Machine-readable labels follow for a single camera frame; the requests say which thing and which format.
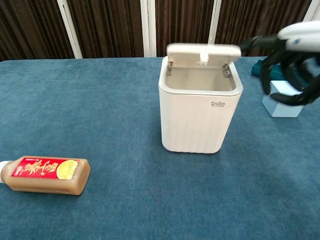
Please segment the open lid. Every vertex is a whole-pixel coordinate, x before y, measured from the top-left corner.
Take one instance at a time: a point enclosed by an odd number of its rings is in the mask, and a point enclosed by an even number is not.
[[[172,68],[221,69],[241,56],[240,47],[226,44],[171,43],[166,53]]]

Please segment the white bottle cap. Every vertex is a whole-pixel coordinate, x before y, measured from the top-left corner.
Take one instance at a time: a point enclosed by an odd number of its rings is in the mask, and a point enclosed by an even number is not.
[[[1,179],[1,171],[4,168],[4,166],[9,162],[12,162],[12,161],[0,161],[0,184],[4,184],[4,182]]]

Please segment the bottle label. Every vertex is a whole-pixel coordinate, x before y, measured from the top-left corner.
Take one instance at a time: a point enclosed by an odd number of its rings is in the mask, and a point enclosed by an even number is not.
[[[70,180],[78,160],[25,157],[16,166],[11,177]]]

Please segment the robotic hand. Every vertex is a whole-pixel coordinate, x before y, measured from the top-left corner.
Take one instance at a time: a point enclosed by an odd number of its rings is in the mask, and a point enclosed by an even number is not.
[[[315,58],[320,66],[320,21],[299,22],[283,28],[277,35],[256,36],[240,45],[241,51],[263,47],[274,52],[262,61],[260,79],[265,94],[270,94],[270,71],[274,64],[281,65],[282,72],[287,81],[298,91],[293,96],[281,93],[270,95],[274,100],[290,105],[307,105],[320,97],[320,75],[313,76],[307,68],[306,60]],[[300,77],[308,83],[304,87]]]

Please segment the brown curtain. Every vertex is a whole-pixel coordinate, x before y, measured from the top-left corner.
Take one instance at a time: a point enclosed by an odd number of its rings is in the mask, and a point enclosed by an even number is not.
[[[208,43],[214,0],[155,0],[156,53],[170,43]]]
[[[239,44],[255,36],[277,34],[284,27],[302,22],[312,0],[222,0],[216,44]],[[260,48],[246,56],[266,56]]]
[[[140,0],[68,0],[84,58],[143,57]]]
[[[73,57],[56,0],[0,0],[0,61]]]

